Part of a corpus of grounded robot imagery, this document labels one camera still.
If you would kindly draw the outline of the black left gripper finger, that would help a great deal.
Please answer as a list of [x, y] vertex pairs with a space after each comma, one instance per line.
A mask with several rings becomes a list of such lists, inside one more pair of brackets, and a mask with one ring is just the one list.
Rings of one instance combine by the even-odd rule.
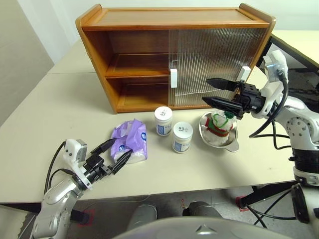
[[112, 147], [112, 145], [115, 143], [115, 141], [116, 141], [115, 138], [111, 138], [111, 139], [108, 139], [105, 142], [101, 143], [100, 145], [98, 145], [95, 149], [93, 149], [90, 152], [91, 153], [91, 157], [99, 156], [101, 153], [104, 153], [110, 147]]
[[132, 152], [132, 150], [125, 152], [112, 167], [108, 167], [111, 170], [111, 174], [115, 175], [128, 162]]

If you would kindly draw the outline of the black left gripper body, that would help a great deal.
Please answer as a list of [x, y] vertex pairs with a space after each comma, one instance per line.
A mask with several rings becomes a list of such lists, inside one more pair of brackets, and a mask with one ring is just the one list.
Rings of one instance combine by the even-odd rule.
[[84, 175], [89, 181], [98, 181], [111, 174], [111, 169], [104, 164], [104, 159], [99, 155], [90, 156], [83, 165]]

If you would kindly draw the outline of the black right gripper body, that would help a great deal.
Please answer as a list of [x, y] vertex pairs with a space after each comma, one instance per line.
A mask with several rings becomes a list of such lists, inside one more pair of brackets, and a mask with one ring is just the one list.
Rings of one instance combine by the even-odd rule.
[[239, 82], [237, 87], [238, 92], [234, 96], [233, 102], [239, 103], [245, 113], [259, 113], [265, 104], [265, 97], [261, 96], [256, 86]]

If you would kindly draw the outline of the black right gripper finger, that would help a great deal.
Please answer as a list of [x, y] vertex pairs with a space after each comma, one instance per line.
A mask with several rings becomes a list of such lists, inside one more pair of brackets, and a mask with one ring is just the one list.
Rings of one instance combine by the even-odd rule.
[[222, 97], [202, 97], [202, 100], [214, 109], [232, 113], [238, 120], [243, 118], [244, 107], [241, 96], [235, 96], [232, 101]]
[[219, 89], [219, 90], [227, 90], [234, 92], [237, 88], [239, 88], [239, 82], [233, 82], [222, 78], [211, 78], [207, 79], [206, 83], [211, 85], [212, 87]]

